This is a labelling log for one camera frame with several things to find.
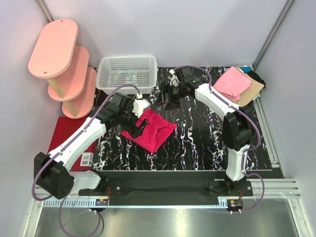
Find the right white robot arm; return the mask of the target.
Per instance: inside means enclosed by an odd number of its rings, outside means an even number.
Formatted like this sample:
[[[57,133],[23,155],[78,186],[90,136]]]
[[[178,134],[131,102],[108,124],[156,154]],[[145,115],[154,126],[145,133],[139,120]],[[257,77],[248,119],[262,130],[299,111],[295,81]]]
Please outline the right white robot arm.
[[[249,151],[257,149],[250,143],[257,137],[261,143],[258,127],[248,115],[248,107],[241,107],[213,88],[212,79],[196,77],[189,66],[171,69],[169,76],[159,85],[159,94],[154,106],[164,106],[165,110],[180,108],[180,100],[184,97],[202,102],[222,120],[222,139],[228,148],[228,165],[224,181],[216,189],[228,195],[237,195],[245,184],[245,161]]]

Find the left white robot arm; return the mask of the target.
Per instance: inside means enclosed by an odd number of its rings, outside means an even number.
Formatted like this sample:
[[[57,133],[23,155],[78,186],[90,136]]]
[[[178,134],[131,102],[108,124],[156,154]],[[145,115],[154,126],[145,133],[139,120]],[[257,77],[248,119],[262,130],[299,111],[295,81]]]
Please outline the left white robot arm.
[[[141,136],[148,120],[140,125],[136,123],[150,106],[141,94],[135,99],[118,92],[108,96],[64,143],[48,154],[40,152],[35,156],[33,186],[40,186],[56,199],[80,191],[102,195],[107,188],[104,175],[95,170],[72,172],[72,166],[91,144],[112,127],[120,126],[132,138]]]

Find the magenta t shirt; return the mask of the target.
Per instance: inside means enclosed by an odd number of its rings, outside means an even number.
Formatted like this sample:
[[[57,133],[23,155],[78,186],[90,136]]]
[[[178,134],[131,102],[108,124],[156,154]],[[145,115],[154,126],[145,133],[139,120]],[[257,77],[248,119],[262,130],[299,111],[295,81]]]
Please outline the magenta t shirt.
[[[144,111],[136,125],[139,127],[145,119],[148,120],[148,124],[145,126],[141,136],[132,138],[127,131],[123,131],[121,134],[145,150],[155,153],[175,131],[177,124],[167,121],[152,109]]]

